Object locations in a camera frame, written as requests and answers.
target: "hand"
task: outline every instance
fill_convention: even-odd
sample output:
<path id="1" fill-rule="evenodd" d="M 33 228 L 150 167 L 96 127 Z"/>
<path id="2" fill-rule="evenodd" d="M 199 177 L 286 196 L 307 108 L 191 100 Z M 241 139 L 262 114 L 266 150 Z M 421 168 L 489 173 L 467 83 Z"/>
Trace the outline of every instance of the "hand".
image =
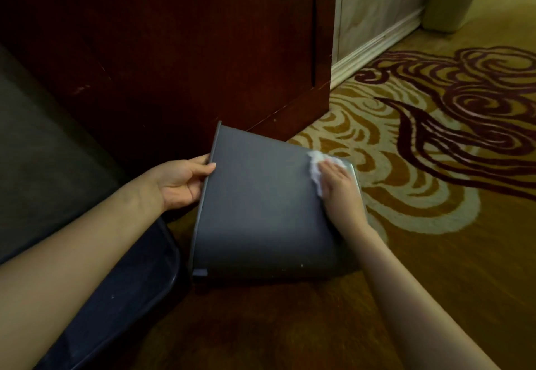
<path id="1" fill-rule="evenodd" d="M 205 177 L 216 168 L 215 163 L 205 165 L 208 160 L 206 154 L 191 160 L 168 161 L 147 171 L 162 195 L 164 210 L 178 209 L 199 200 Z"/>
<path id="2" fill-rule="evenodd" d="M 348 236 L 367 230 L 369 227 L 363 200 L 350 173 L 329 160 L 318 163 L 322 173 L 322 199 L 327 216 L 341 235 Z"/>

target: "black plastic bin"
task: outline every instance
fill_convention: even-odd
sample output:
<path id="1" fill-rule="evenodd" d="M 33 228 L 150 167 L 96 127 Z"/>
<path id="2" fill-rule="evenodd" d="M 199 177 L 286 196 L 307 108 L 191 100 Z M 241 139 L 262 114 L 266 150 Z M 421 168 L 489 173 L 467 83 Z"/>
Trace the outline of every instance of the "black plastic bin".
<path id="1" fill-rule="evenodd" d="M 178 247 L 158 219 L 119 260 L 35 369 L 82 367 L 171 290 L 179 268 Z"/>

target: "forearm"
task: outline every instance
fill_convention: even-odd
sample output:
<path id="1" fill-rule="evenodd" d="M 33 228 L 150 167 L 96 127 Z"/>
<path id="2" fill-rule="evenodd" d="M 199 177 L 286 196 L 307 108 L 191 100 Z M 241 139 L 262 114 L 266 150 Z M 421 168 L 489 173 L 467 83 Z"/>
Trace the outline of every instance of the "forearm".
<path id="1" fill-rule="evenodd" d="M 162 208 L 142 175 L 0 266 L 3 366 L 32 368 Z"/>
<path id="2" fill-rule="evenodd" d="M 346 236 L 408 368 L 497 369 L 370 227 Z"/>

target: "brown carpet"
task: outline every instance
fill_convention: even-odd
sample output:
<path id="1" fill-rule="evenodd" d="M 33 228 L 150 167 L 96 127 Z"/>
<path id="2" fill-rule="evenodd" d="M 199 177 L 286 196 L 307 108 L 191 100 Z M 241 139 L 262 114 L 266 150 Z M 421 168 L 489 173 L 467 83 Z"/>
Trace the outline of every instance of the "brown carpet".
<path id="1" fill-rule="evenodd" d="M 352 160 L 373 225 L 503 369 L 536 362 L 535 52 L 536 0 L 485 0 L 458 33 L 418 30 L 373 61 L 291 140 Z M 192 291 L 117 367 L 401 364 L 356 273 Z"/>

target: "white tissue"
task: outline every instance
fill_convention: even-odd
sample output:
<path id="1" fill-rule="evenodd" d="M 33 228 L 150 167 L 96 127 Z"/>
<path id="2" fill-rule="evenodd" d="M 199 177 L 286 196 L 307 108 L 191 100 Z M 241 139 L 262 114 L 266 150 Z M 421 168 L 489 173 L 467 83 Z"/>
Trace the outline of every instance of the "white tissue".
<path id="1" fill-rule="evenodd" d="M 311 157 L 311 165 L 309 172 L 311 174 L 311 179 L 316 184 L 316 193 L 319 197 L 322 197 L 322 186 L 320 185 L 320 176 L 322 173 L 318 169 L 318 163 L 324 160 L 330 160 L 334 164 L 340 165 L 342 168 L 346 168 L 345 164 L 337 157 L 328 156 L 327 154 L 321 153 L 318 150 L 309 151 L 309 157 Z"/>

